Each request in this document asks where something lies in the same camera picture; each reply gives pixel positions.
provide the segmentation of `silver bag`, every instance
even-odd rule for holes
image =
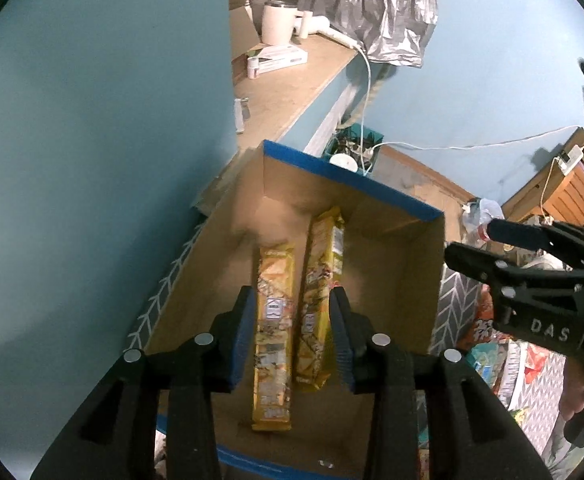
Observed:
[[[420,67],[437,23],[437,0],[299,0],[363,42],[370,61]]]

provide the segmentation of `wooden shelf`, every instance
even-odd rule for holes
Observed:
[[[326,86],[356,56],[356,51],[318,34],[298,40],[307,63],[245,79],[234,87],[236,97],[249,98],[250,118],[237,134],[239,151],[262,140],[278,140]]]

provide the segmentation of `yellow snack bar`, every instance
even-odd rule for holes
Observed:
[[[330,350],[330,291],[339,285],[343,269],[345,223],[338,207],[318,216],[310,229],[310,255],[301,309],[296,382],[319,390],[330,376],[326,352]]]
[[[252,429],[290,430],[294,251],[288,244],[261,249]]]

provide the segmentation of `blue tape edge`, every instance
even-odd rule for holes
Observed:
[[[411,216],[424,222],[432,221],[443,215],[443,211],[425,204],[405,193],[387,187],[385,184],[381,184],[371,178],[353,173],[345,168],[340,168],[339,166],[330,164],[329,162],[321,160],[315,156],[307,155],[307,153],[298,152],[293,148],[288,148],[277,142],[264,140],[263,153],[266,156],[280,160],[290,166],[309,171],[309,173],[315,175],[324,176],[325,178],[329,178],[340,184],[345,184],[346,186],[358,189],[381,202],[400,207]]]
[[[165,415],[157,415],[156,429],[163,434],[166,434],[168,420]],[[229,466],[248,471],[257,475],[272,478],[273,480],[336,480],[343,478],[343,480],[353,480],[338,476],[321,475],[318,473],[310,473],[293,467],[286,467],[265,460],[257,460],[242,453],[236,453],[227,449],[224,446],[216,446],[219,462],[223,462]]]

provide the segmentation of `white box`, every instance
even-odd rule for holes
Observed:
[[[257,56],[259,57],[259,74],[307,63],[307,52],[292,44],[266,46]]]

